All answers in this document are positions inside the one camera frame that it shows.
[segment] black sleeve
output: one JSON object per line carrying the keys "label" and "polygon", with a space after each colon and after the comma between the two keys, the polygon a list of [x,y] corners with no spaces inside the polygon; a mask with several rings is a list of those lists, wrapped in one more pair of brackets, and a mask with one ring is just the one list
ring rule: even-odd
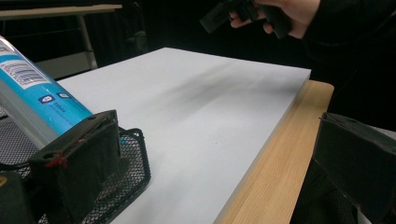
{"label": "black sleeve", "polygon": [[332,66],[395,68],[396,0],[321,0],[303,43]]}

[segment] hand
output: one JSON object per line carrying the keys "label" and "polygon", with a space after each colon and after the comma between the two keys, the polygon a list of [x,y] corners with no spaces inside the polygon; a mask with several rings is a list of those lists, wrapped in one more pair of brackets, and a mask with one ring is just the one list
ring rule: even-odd
{"label": "hand", "polygon": [[[314,19],[319,3],[320,0],[255,0],[255,4],[280,7],[290,18],[291,31],[289,35],[299,39],[303,38],[306,29]],[[260,7],[257,5],[256,8],[259,12],[258,20],[264,19],[265,15]],[[230,18],[233,28],[239,28],[252,22],[251,20],[241,21],[236,12],[230,12]],[[268,22],[264,23],[263,29],[267,34],[274,31],[273,26]]]}

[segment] dark background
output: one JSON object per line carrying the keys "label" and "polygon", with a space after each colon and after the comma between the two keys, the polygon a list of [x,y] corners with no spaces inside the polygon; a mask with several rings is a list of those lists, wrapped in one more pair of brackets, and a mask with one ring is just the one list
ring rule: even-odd
{"label": "dark background", "polygon": [[[163,47],[185,49],[242,60],[312,69],[311,79],[329,82],[335,90],[347,77],[323,68],[304,53],[300,40],[267,35],[262,21],[240,29],[228,22],[208,34],[199,20],[219,1],[201,0],[2,0],[1,9],[86,6],[115,3],[115,13],[89,14],[85,22],[99,67]],[[74,16],[1,21],[1,35],[33,62],[81,52],[84,46]],[[146,40],[137,47],[134,39]]]}

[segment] wooden table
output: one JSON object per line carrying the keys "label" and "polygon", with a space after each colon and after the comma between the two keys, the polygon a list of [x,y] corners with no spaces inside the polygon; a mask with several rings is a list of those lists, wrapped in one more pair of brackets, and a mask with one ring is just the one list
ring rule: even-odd
{"label": "wooden table", "polygon": [[308,80],[221,223],[289,223],[333,86]]}
{"label": "wooden table", "polygon": [[151,180],[112,223],[289,223],[332,86],[310,71],[160,49],[60,81],[145,134]]}

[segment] dark cloth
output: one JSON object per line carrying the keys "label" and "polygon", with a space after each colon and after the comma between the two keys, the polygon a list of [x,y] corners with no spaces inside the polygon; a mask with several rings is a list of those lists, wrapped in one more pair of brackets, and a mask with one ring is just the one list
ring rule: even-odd
{"label": "dark cloth", "polygon": [[396,131],[394,14],[394,0],[321,0],[303,43],[312,79],[334,85],[328,112]]}
{"label": "dark cloth", "polygon": [[357,224],[357,210],[311,161],[290,224]]}
{"label": "dark cloth", "polygon": [[[321,0],[303,38],[334,85],[328,112],[396,131],[395,0]],[[311,161],[291,224],[356,224],[356,208]]]}

